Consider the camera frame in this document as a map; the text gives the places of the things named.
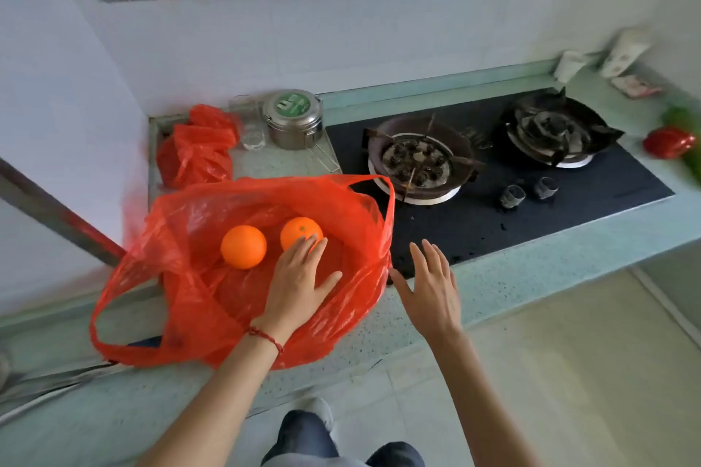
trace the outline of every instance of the jeans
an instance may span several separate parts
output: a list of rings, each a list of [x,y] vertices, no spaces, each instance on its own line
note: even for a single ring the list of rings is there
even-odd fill
[[[292,410],[285,415],[277,434],[277,443],[265,455],[261,465],[270,458],[296,452],[319,458],[337,458],[338,449],[317,414]],[[383,445],[367,460],[370,467],[425,467],[412,445],[397,441]]]

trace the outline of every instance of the orange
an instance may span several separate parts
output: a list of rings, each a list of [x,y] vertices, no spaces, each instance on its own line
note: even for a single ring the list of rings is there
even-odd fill
[[[324,234],[321,232],[321,227],[319,227],[319,224],[311,218],[307,218],[305,216],[293,218],[283,227],[283,230],[280,233],[280,244],[283,247],[283,250],[287,250],[297,241],[300,236],[309,238],[314,233],[316,233],[317,241],[324,238]]]
[[[268,243],[256,227],[237,225],[222,239],[222,257],[234,268],[249,269],[258,265],[265,257]]]

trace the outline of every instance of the green lid label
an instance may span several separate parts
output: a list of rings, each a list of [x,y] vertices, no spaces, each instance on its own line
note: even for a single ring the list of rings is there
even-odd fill
[[[275,109],[283,117],[299,117],[311,107],[311,101],[298,93],[285,93],[277,99]]]

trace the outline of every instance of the red plastic bag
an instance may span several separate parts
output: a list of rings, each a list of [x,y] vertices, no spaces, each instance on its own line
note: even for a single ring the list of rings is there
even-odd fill
[[[384,179],[390,188],[382,218],[370,196],[350,185]],[[217,367],[265,307],[273,269],[282,254],[280,231],[300,215],[313,218],[329,242],[317,284],[333,271],[343,277],[320,309],[287,342],[274,369],[306,364],[328,355],[377,303],[387,282],[394,223],[394,189],[380,175],[315,178],[241,178],[194,185],[156,199],[141,239],[112,273],[92,313],[92,344],[108,360],[159,365],[203,359]],[[250,270],[223,262],[219,245],[232,227],[258,227],[268,241],[265,259]],[[161,346],[102,343],[95,320],[116,297],[162,275],[168,322]]]
[[[229,150],[238,144],[238,129],[221,109],[199,104],[188,124],[176,124],[156,153],[166,187],[181,189],[231,179]]]

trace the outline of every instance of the countertop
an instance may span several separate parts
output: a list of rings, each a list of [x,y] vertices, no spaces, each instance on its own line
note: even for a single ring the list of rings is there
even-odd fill
[[[554,85],[550,76],[531,76],[449,91],[327,109],[327,125],[502,96]],[[620,144],[676,192],[674,197],[633,209],[454,267],[466,325],[565,290],[701,238],[701,189],[681,162],[648,157],[641,139],[659,125],[667,107],[662,98],[629,100],[593,71],[583,70],[567,87],[568,96],[595,109],[626,135]],[[330,151],[326,141],[322,147]],[[318,154],[327,165],[325,156]],[[274,177],[318,175],[326,168],[309,152],[266,147],[237,151],[237,175]],[[165,307],[145,295],[103,314],[106,341],[135,341],[160,332]],[[19,331],[4,339],[19,370],[51,363],[71,351],[95,355],[85,313]],[[284,402],[314,385],[336,382],[399,350],[410,351],[419,336],[390,287],[379,303],[326,358],[271,373],[254,406]],[[0,428],[4,465],[112,465],[138,457],[161,435],[211,375],[199,363],[136,370],[101,379],[47,403]]]

